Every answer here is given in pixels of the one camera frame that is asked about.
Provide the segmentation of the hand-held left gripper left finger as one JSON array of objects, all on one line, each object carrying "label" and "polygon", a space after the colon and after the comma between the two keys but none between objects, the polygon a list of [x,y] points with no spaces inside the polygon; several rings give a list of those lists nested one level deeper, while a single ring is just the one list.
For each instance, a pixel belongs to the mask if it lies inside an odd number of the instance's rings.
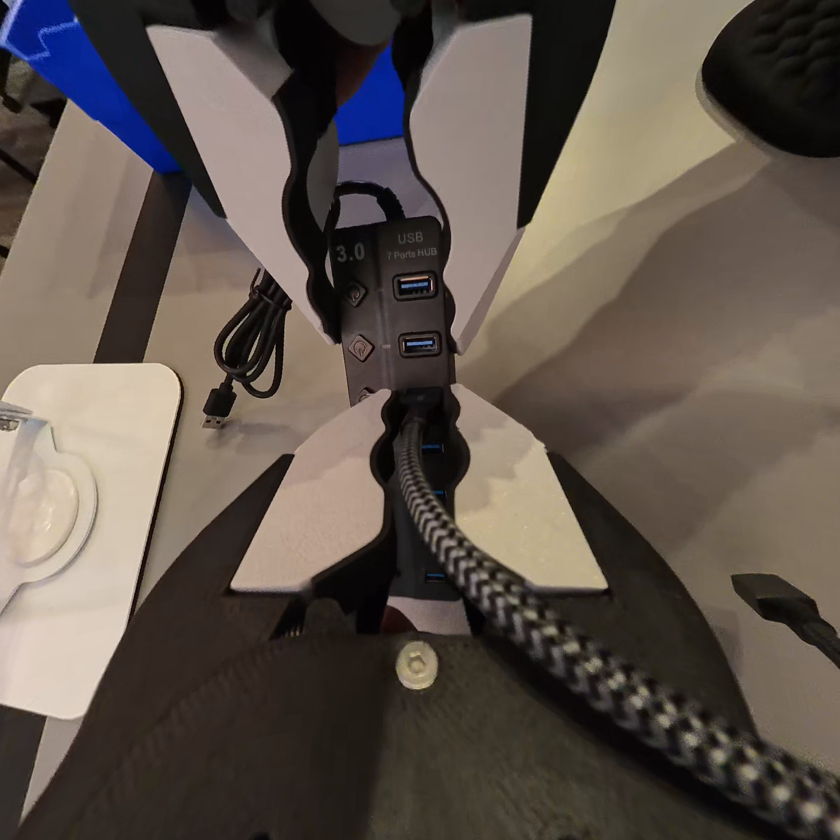
[{"label": "hand-held left gripper left finger", "polygon": [[363,633],[380,630],[396,569],[391,510],[374,455],[393,392],[381,389],[321,426],[295,451],[230,582],[247,595],[331,599]]}]

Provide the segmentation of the white book stand wooden board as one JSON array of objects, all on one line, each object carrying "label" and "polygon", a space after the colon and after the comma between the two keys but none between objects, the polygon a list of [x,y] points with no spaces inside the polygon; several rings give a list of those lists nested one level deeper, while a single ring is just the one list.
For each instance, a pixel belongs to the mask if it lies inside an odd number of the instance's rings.
[{"label": "white book stand wooden board", "polygon": [[157,363],[40,364],[7,387],[3,707],[87,712],[133,611],[181,407]]}]

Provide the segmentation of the blue plastic bin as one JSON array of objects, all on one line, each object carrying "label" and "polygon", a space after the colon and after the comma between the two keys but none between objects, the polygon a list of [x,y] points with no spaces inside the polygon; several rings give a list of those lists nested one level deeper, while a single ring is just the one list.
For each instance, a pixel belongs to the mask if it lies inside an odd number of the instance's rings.
[{"label": "blue plastic bin", "polygon": [[[28,63],[159,173],[181,170],[119,88],[68,1],[2,2],[2,49]],[[341,146],[403,135],[404,92],[387,47],[336,116]]]}]

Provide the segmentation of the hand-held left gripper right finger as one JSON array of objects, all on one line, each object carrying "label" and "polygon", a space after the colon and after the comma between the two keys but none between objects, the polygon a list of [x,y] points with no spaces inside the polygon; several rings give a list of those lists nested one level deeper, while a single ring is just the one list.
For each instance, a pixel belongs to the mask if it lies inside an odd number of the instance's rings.
[{"label": "hand-held left gripper right finger", "polygon": [[541,595],[605,594],[605,574],[545,444],[465,386],[451,392],[467,453],[445,506],[460,531]]}]

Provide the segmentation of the black seven-port usb hub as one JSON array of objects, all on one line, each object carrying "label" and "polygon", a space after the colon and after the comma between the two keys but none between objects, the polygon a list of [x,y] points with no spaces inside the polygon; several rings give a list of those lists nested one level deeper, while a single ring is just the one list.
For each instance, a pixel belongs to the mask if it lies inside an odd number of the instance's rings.
[{"label": "black seven-port usb hub", "polygon": [[[332,280],[340,295],[344,367],[352,405],[388,389],[441,387],[454,380],[448,346],[442,228],[434,216],[410,217],[332,232]],[[445,507],[454,487],[444,417],[430,422],[423,438],[423,466]],[[391,595],[427,602],[456,602],[433,555],[420,540],[400,493],[395,494],[396,577]]]}]

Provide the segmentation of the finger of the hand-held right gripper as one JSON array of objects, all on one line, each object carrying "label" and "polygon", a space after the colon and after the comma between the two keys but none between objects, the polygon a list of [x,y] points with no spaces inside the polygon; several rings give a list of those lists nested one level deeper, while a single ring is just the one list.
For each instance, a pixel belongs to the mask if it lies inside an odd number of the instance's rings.
[{"label": "finger of the hand-held right gripper", "polygon": [[321,336],[339,343],[324,232],[339,149],[321,100],[256,24],[146,33],[229,226]]},{"label": "finger of the hand-held right gripper", "polygon": [[463,354],[522,239],[518,221],[532,16],[434,18],[434,45],[408,115],[419,177],[448,231],[450,333]]}]

